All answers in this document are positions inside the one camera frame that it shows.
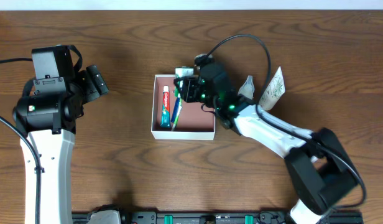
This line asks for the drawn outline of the red green toothpaste tube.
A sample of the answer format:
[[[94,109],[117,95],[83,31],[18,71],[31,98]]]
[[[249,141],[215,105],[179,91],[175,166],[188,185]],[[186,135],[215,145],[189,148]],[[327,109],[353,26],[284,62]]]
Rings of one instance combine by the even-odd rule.
[[[163,97],[162,97],[162,115],[161,115],[161,128],[170,128],[170,89],[169,86],[165,85],[163,87]]]

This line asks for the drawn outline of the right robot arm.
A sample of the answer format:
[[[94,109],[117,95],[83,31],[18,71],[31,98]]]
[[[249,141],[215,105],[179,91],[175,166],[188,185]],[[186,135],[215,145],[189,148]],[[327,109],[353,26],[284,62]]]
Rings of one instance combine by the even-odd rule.
[[[256,140],[284,159],[297,204],[294,223],[318,223],[361,178],[338,138],[329,129],[302,129],[276,118],[261,105],[237,94],[222,65],[208,63],[199,74],[178,67],[173,81],[186,103],[210,108],[226,129]]]

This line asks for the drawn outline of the white leaf-print lotion tube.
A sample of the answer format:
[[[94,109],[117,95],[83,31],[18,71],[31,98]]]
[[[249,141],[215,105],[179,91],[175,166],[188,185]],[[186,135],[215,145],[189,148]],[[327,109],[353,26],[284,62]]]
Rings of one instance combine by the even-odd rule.
[[[264,94],[259,100],[259,105],[263,110],[269,111],[275,106],[284,93],[285,82],[282,69],[279,67],[269,82],[267,88],[264,90]]]

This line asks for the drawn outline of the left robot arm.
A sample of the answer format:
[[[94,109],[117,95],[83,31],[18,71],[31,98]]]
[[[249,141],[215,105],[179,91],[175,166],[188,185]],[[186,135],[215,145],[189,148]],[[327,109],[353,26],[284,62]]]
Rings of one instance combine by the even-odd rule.
[[[73,223],[71,160],[76,120],[108,93],[96,65],[30,79],[13,110],[25,165],[25,222]]]

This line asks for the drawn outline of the blue disposable razor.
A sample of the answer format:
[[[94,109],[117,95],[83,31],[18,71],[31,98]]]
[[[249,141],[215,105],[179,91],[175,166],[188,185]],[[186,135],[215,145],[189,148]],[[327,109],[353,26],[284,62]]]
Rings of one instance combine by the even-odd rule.
[[[172,123],[175,122],[175,119],[177,117],[177,113],[178,113],[180,102],[181,102],[181,98],[177,98],[175,100],[175,104],[174,104],[174,107],[173,107],[173,113],[172,113],[172,117],[171,117],[171,120],[170,120]]]

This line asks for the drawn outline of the green white soap packet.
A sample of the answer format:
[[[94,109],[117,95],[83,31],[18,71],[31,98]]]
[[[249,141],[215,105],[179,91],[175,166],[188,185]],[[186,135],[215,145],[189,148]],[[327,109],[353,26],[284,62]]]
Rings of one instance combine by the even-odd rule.
[[[177,67],[175,69],[176,78],[177,77],[189,77],[194,75],[194,68],[193,67]]]

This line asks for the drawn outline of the clear foaming soap bottle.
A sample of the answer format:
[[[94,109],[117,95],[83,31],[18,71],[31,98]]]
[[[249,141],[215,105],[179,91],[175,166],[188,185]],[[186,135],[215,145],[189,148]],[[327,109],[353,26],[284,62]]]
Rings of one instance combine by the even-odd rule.
[[[253,77],[252,75],[249,75],[244,82],[244,84],[240,87],[238,91],[238,95],[245,96],[246,98],[253,99],[254,97],[254,84],[253,84]]]

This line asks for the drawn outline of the green white toothbrush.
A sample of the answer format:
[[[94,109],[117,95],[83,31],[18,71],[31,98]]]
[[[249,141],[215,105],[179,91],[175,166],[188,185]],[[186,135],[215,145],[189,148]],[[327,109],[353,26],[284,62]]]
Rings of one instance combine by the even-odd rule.
[[[180,93],[177,93],[176,91],[174,91],[174,94],[175,94],[176,99],[177,99],[177,98],[181,98]],[[180,104],[179,104],[179,109],[178,109],[177,117],[176,117],[176,119],[175,119],[175,122],[172,123],[171,131],[175,131],[175,129],[176,129],[176,127],[177,127],[177,123],[178,123],[178,119],[179,119],[179,116],[180,116],[181,111],[182,111],[182,98],[181,98],[181,102],[180,102]]]

